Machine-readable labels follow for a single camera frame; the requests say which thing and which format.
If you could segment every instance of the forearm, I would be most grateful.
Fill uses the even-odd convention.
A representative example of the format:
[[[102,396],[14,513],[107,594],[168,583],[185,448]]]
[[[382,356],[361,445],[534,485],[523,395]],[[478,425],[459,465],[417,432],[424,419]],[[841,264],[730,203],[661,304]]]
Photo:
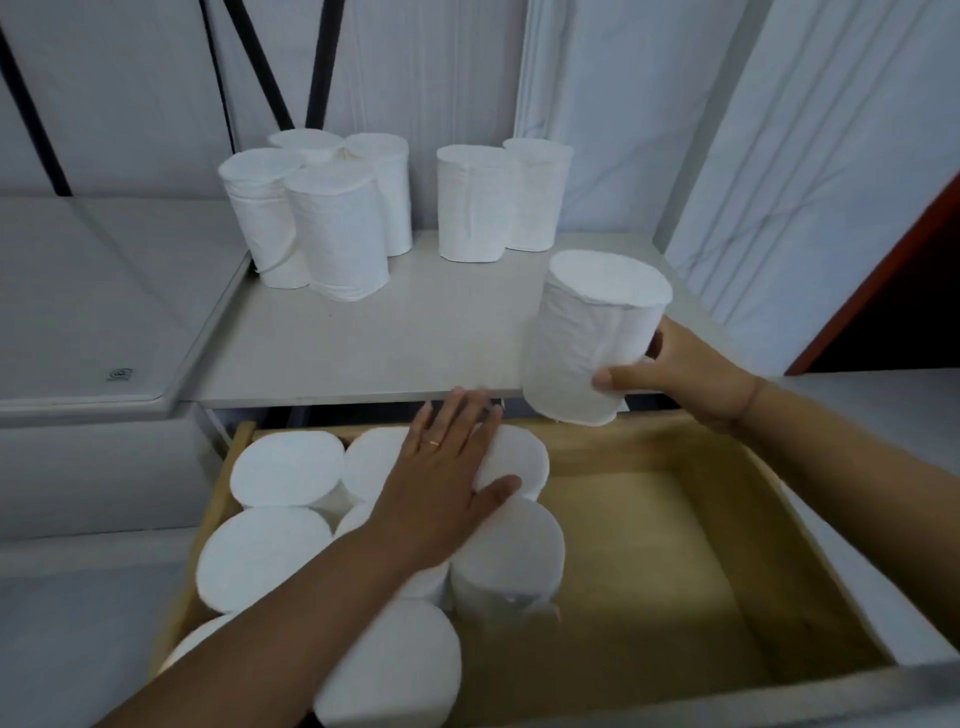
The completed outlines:
[[[960,646],[960,479],[769,382],[733,434]]]
[[[357,529],[101,725],[296,725],[320,684],[411,573],[402,553],[379,543],[369,529]]]

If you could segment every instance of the white countertop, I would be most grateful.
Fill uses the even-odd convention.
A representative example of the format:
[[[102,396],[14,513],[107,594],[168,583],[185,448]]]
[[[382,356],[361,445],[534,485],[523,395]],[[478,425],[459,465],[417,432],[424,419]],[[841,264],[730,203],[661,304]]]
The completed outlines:
[[[570,248],[620,253],[673,285],[667,314],[733,359],[739,355],[649,238],[565,233]],[[390,259],[390,282],[340,303],[302,288],[244,283],[183,397],[208,407],[338,404],[442,398],[457,385],[520,394],[524,330],[537,311],[551,253],[507,251],[495,263],[453,263],[436,231]]]

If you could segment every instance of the white fabric panel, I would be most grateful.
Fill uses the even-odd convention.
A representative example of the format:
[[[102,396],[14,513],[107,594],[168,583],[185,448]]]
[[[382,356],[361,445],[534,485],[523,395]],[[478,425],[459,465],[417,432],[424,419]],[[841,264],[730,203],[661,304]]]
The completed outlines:
[[[223,196],[229,141],[196,0],[8,0],[0,22],[75,193]]]
[[[780,374],[960,168],[949,0],[778,0],[667,248]]]
[[[20,111],[0,83],[0,194],[52,195],[54,188],[43,171]]]
[[[513,135],[523,0],[351,0],[325,126],[410,142],[415,228],[437,227],[436,152]]]
[[[744,6],[531,0],[516,135],[576,150],[561,230],[653,234]]]

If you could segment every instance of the unwrapped toilet paper roll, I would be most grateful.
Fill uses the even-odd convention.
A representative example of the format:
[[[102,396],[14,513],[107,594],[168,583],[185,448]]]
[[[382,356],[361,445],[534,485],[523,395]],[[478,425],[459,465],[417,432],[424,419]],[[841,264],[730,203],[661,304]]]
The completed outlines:
[[[593,389],[593,373],[643,358],[672,298],[663,273],[634,258],[557,253],[527,336],[523,397],[553,420],[611,422],[622,398]]]
[[[461,263],[499,260],[510,242],[516,162],[499,147],[454,144],[437,150],[440,255]]]
[[[366,503],[353,506],[337,526],[336,533],[333,534],[334,540],[348,534],[367,522],[370,513],[373,512],[374,500],[368,500]],[[450,562],[444,561],[442,564],[418,571],[406,583],[400,587],[396,593],[398,597],[405,599],[424,599],[438,607],[444,602],[446,594],[446,576],[450,571]]]
[[[197,593],[215,612],[240,612],[326,548],[324,518],[308,508],[251,508],[221,525],[197,561]]]
[[[250,149],[233,155],[217,170],[256,271],[271,288],[302,288],[310,282],[283,191],[283,178],[302,166],[303,160],[293,152]]]
[[[283,183],[311,288],[334,301],[359,301],[386,285],[386,222],[369,164],[337,159]]]
[[[460,640],[432,604],[395,599],[314,700],[326,728],[440,728],[460,690]]]
[[[409,427],[374,427],[347,448],[344,487],[354,503],[376,500],[400,456]]]
[[[564,577],[564,533],[539,503],[511,497],[450,560],[457,613],[509,622],[552,610]]]
[[[403,255],[414,244],[410,222],[410,146],[391,133],[356,133],[344,146],[347,158],[364,159],[376,172],[387,221],[387,256]]]
[[[503,148],[517,161],[516,218],[507,247],[545,251],[553,247],[564,206],[573,147],[547,139],[507,139]]]
[[[278,432],[240,453],[230,492],[244,508],[316,506],[344,472],[344,445],[329,432]]]
[[[273,146],[296,152],[305,164],[326,164],[344,158],[344,139],[322,129],[287,129],[267,137]]]
[[[501,425],[480,464],[474,488],[486,488],[498,477],[510,474],[520,478],[517,494],[536,500],[550,475],[550,457],[546,445],[530,430]]]
[[[193,632],[188,634],[186,637],[180,641],[174,651],[170,653],[170,656],[163,661],[163,665],[160,666],[160,672],[167,669],[174,662],[183,657],[187,652],[194,649],[197,645],[203,642],[207,637],[212,635],[227,622],[237,616],[237,613],[229,615],[221,615],[216,619],[211,619],[210,621],[204,622],[199,627],[197,627]]]

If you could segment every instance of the black metal rod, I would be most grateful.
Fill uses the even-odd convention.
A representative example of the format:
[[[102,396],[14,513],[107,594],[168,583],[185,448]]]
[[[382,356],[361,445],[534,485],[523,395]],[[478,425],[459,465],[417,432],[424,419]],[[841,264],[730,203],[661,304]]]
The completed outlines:
[[[230,20],[233,21],[233,27],[236,28],[237,35],[240,36],[240,42],[243,43],[244,50],[247,51],[247,58],[250,59],[253,73],[256,74],[256,79],[260,82],[263,95],[267,97],[270,111],[274,113],[276,125],[282,130],[293,129],[294,123],[290,118],[290,112],[287,110],[287,105],[283,103],[280,87],[276,85],[274,72],[270,69],[267,57],[263,53],[260,39],[256,36],[256,30],[253,28],[253,23],[247,14],[247,8],[243,4],[243,0],[224,0],[224,5],[227,6],[227,12],[230,14]]]
[[[317,51],[313,55],[313,78],[310,80],[310,99],[306,105],[306,125],[322,129],[326,121],[326,102],[330,98],[333,64],[337,60],[337,42],[340,24],[344,19],[347,0],[324,0],[317,32]]]
[[[237,147],[233,142],[233,126],[230,124],[230,112],[227,109],[227,95],[224,92],[224,78],[220,74],[220,59],[217,58],[217,46],[213,40],[213,28],[210,25],[210,13],[206,7],[206,0],[200,1],[200,13],[204,17],[204,31],[206,32],[206,46],[210,49],[210,60],[213,61],[213,73],[217,77],[217,88],[220,91],[220,106],[224,109],[224,121],[227,123],[227,136],[230,137],[230,152],[236,154]]]
[[[13,57],[13,51],[7,42],[3,28],[0,28],[0,70],[3,71],[4,80],[7,82],[7,88],[10,89],[10,95],[13,97],[16,107],[20,111],[20,117],[23,119],[24,126],[27,127],[27,133],[30,140],[34,142],[36,154],[40,157],[40,163],[50,178],[50,184],[61,197],[73,197],[70,191],[70,185],[66,181],[66,175],[63,174],[63,168],[57,159],[57,153],[50,143],[50,137],[43,128],[43,122],[40,121],[40,114],[36,111],[36,104],[30,95],[30,89],[27,88],[23,80],[23,74],[20,73],[20,67],[16,64]]]

